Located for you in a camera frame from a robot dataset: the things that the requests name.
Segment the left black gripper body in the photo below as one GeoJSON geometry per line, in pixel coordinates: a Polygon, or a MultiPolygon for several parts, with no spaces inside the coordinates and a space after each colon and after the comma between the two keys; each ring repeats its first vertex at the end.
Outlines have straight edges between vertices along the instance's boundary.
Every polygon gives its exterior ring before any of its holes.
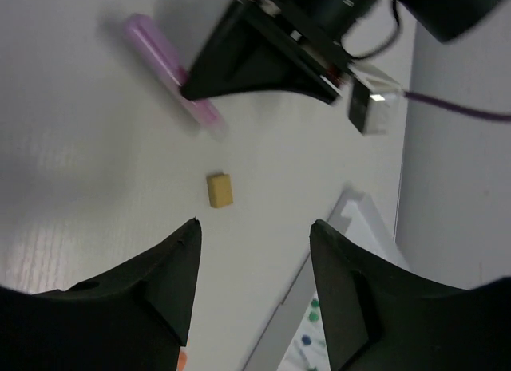
{"type": "Polygon", "coordinates": [[[237,0],[255,31],[237,65],[250,61],[264,88],[339,88],[354,60],[342,39],[359,0],[237,0]]]}

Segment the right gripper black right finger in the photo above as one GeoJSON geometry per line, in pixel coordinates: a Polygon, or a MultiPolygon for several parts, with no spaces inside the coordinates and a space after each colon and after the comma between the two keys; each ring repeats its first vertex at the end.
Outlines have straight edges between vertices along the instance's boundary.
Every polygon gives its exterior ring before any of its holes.
{"type": "MultiPolygon", "coordinates": [[[[316,221],[314,233],[328,234],[316,221]]],[[[367,342],[340,370],[507,370],[510,280],[471,290],[422,278],[354,243],[335,244],[356,283],[367,342]]]]}

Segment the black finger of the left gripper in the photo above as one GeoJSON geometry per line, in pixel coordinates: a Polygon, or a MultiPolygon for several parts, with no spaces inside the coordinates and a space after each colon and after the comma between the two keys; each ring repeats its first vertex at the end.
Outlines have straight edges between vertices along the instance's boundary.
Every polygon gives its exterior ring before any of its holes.
{"type": "Polygon", "coordinates": [[[327,70],[250,0],[231,0],[181,86],[190,101],[284,91],[332,104],[327,70]]]}

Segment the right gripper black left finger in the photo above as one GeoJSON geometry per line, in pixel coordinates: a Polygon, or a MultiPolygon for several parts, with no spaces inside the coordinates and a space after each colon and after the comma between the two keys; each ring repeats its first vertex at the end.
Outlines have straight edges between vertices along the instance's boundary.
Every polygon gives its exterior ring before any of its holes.
{"type": "Polygon", "coordinates": [[[156,246],[68,290],[1,289],[3,370],[176,370],[188,343],[202,231],[190,219],[156,246]]]}

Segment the blue capped white pen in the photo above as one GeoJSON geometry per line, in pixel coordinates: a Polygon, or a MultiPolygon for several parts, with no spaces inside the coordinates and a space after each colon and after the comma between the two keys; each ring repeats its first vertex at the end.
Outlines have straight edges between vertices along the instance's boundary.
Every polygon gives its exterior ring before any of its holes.
{"type": "Polygon", "coordinates": [[[309,346],[312,343],[311,338],[308,335],[303,335],[301,341],[305,346],[309,346]]]}

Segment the pink highlighter stick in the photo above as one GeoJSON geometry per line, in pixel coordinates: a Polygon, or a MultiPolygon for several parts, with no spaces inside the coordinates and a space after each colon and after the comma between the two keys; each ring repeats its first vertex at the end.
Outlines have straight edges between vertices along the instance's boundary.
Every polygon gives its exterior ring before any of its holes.
{"type": "Polygon", "coordinates": [[[164,87],[188,114],[214,138],[223,139],[228,131],[224,118],[210,100],[190,101],[181,93],[188,72],[178,53],[151,17],[132,14],[124,22],[125,36],[164,87]]]}

